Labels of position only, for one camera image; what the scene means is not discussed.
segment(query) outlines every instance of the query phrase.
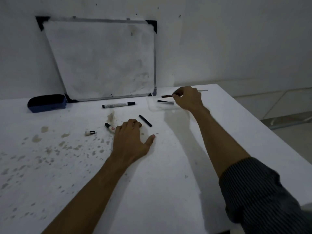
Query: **dark striped shirt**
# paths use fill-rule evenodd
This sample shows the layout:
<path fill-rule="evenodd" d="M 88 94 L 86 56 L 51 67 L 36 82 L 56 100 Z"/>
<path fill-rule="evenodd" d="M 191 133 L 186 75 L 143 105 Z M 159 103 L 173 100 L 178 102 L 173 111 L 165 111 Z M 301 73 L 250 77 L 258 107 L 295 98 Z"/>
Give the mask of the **dark striped shirt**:
<path fill-rule="evenodd" d="M 279 174 L 251 157 L 230 166 L 219 185 L 232 222 L 246 234 L 312 233 L 311 216 L 281 185 Z"/>

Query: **whiteboard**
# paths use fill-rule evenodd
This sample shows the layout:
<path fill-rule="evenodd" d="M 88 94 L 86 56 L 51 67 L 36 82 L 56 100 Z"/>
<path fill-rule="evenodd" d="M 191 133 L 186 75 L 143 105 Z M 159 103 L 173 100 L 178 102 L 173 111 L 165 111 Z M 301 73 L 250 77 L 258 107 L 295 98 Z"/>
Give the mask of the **whiteboard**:
<path fill-rule="evenodd" d="M 49 21 L 44 30 L 71 99 L 153 92 L 154 29 L 146 21 Z"/>

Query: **person's right hand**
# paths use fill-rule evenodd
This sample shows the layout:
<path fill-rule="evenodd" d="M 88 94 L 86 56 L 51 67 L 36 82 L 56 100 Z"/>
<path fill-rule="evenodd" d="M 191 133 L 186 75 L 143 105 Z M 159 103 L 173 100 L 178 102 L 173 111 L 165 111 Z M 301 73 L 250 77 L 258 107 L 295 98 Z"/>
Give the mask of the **person's right hand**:
<path fill-rule="evenodd" d="M 177 105 L 190 112 L 203 107 L 201 93 L 197 91 L 197 88 L 192 88 L 191 86 L 180 87 L 174 91 L 172 97 Z"/>

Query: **table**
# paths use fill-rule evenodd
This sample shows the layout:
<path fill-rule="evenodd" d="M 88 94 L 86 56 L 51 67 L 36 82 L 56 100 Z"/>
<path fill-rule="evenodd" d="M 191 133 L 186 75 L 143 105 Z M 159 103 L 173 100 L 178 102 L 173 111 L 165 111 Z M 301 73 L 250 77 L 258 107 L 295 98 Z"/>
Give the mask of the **table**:
<path fill-rule="evenodd" d="M 199 85 L 213 117 L 247 152 L 275 169 L 301 205 L 312 202 L 312 165 L 218 85 Z M 160 88 L 157 95 L 176 88 Z M 104 127 L 142 120 L 141 139 L 156 139 L 117 184 L 94 233 L 218 233 L 234 227 L 225 213 L 218 178 L 199 127 L 188 112 L 135 106 L 102 109 L 129 99 L 68 104 L 32 114 L 28 99 L 0 101 L 0 233 L 40 233 L 97 173 L 112 149 Z M 95 130 L 96 135 L 84 136 Z"/>

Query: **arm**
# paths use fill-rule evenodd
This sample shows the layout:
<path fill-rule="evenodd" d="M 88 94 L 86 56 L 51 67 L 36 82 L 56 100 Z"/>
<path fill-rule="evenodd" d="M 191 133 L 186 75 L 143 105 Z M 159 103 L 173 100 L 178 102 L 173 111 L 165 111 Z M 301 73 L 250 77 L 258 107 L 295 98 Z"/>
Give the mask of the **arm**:
<path fill-rule="evenodd" d="M 140 141 L 142 124 L 134 119 L 116 128 L 113 151 L 99 172 L 78 192 L 43 231 L 49 233 L 92 233 L 110 196 L 126 169 L 149 151 L 155 135 Z"/>
<path fill-rule="evenodd" d="M 197 89 L 179 88 L 173 98 L 200 127 L 232 222 L 240 223 L 246 234 L 312 233 L 306 213 L 281 185 L 278 173 L 250 157 L 213 119 Z"/>

